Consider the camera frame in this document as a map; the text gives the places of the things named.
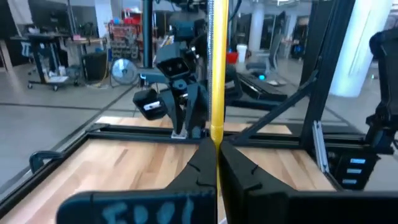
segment red object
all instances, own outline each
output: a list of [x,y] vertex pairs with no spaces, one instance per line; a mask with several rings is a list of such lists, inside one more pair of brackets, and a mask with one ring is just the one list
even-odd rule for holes
[[230,52],[226,54],[226,63],[235,64],[238,59],[237,52]]

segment wooden floor panel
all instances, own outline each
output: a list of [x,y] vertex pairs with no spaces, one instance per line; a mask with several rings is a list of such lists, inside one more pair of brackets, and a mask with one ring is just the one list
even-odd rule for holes
[[[115,124],[170,125],[167,121],[153,122],[143,118],[112,119]],[[280,126],[280,130],[280,133],[285,131],[283,126]],[[86,190],[164,188],[181,172],[196,149],[195,145],[89,140],[0,220],[0,223],[55,223],[59,205],[67,197]],[[261,168],[295,189],[333,190],[305,151],[244,147],[239,150]],[[221,219],[224,217],[224,210],[220,200],[219,202]]]

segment white cup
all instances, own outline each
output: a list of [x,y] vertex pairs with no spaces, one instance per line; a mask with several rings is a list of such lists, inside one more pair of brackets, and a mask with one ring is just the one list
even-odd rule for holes
[[238,62],[244,62],[244,59],[246,58],[246,51],[248,49],[248,46],[246,44],[238,44],[236,46],[236,50],[238,50]]

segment concrete floor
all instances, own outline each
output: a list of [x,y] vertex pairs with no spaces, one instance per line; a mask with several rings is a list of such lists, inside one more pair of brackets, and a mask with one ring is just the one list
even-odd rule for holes
[[[136,88],[96,89],[85,86],[66,86],[54,92],[48,86],[34,85],[27,89],[32,65],[15,68],[15,77],[0,73],[0,197],[5,196],[30,173],[29,156],[39,150],[61,150],[64,145],[101,115],[141,116],[134,113],[132,97]],[[287,82],[280,89],[292,94],[297,90],[302,62],[280,60],[279,73]],[[351,124],[362,132],[368,130],[365,119],[374,112],[380,94],[377,80],[367,78],[361,96],[338,98],[330,96],[323,113],[323,124],[347,126]],[[274,123],[302,123],[307,111],[305,98],[274,120]],[[266,112],[227,108],[229,122],[250,122]],[[398,162],[383,156],[376,165],[366,189],[398,190],[398,181],[389,175],[398,169]]]

